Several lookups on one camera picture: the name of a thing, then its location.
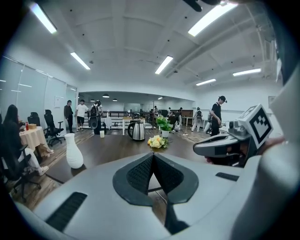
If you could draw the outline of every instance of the white cup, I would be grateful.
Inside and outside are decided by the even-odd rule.
[[[104,131],[100,131],[100,137],[101,137],[101,138],[104,138],[104,136],[105,136],[105,135],[104,135]]]

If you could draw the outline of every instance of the stainless steel kettle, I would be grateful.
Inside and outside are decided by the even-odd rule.
[[[134,121],[128,125],[127,129],[128,135],[134,141],[144,141],[145,140],[145,126],[141,121]]]

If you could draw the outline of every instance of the yellow flower bouquet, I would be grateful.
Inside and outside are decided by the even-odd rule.
[[[168,140],[159,135],[156,135],[152,138],[149,138],[148,145],[152,148],[166,148],[168,145]]]

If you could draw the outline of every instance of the white sneaker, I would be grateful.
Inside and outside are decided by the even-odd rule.
[[[45,174],[45,172],[46,172],[48,169],[49,169],[48,166],[42,167],[42,171],[41,171],[41,172],[38,172],[38,174],[39,174],[40,176],[43,176],[43,175]]]

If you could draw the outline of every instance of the ceiling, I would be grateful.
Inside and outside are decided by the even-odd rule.
[[[108,94],[109,98],[102,97],[103,94]],[[161,100],[158,98],[161,97],[160,95],[154,94],[145,94],[145,93],[137,93],[137,92],[111,92],[111,91],[100,91],[100,92],[79,92],[79,98],[84,99],[86,102],[89,102],[91,99],[98,100],[100,99],[101,102],[112,102],[114,98],[121,103],[145,103],[150,101],[155,101],[156,104],[161,102],[163,104],[164,101],[168,100],[180,100],[179,98],[175,97],[164,97]]]
[[[268,79],[275,73],[273,30],[261,3],[237,6],[196,37],[188,30],[212,9],[203,2],[200,13],[182,0],[38,3],[57,33],[50,34],[29,12],[17,38],[84,84],[153,83],[191,89],[211,78],[217,79],[214,84],[248,79],[252,76],[233,79],[232,73],[253,67],[262,68],[255,77]],[[91,70],[85,70],[71,52]],[[154,72],[167,55],[174,59],[157,76]]]

